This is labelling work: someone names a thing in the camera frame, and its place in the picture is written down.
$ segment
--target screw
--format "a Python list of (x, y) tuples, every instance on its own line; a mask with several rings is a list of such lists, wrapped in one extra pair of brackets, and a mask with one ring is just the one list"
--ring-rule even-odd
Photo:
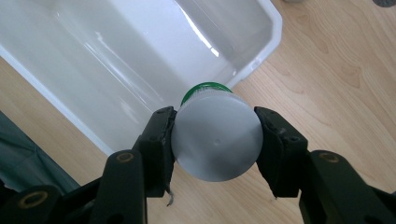
[(340, 159), (338, 159), (338, 157), (336, 157), (335, 155), (333, 155), (332, 153), (329, 152), (322, 152), (319, 154), (319, 156), (328, 162), (332, 162), (332, 163), (337, 163), (340, 161)]
[(133, 158), (134, 158), (134, 154), (129, 152), (124, 152), (117, 156), (117, 160), (121, 163), (131, 161)]
[(48, 197), (49, 194), (44, 190), (35, 191), (20, 199), (18, 206), (23, 209), (33, 208), (46, 201)]

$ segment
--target white plastic bin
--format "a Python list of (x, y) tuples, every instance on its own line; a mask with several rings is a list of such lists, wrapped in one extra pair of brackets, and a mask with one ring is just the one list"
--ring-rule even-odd
[(247, 77), (281, 26), (269, 0), (1, 0), (0, 55), (111, 154), (192, 86)]

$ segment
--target wood grain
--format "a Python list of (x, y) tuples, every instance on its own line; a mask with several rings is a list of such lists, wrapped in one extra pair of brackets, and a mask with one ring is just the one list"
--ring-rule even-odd
[[(396, 190), (396, 7), (370, 0), (273, 3), (283, 39), (233, 91), (278, 111), (308, 140), (346, 157), (364, 180)], [(80, 183), (104, 156), (54, 108), (1, 65), (0, 108)], [(298, 199), (275, 199), (257, 167), (225, 183), (192, 178), (178, 166), (175, 203), (148, 200), (150, 223), (302, 223)]]

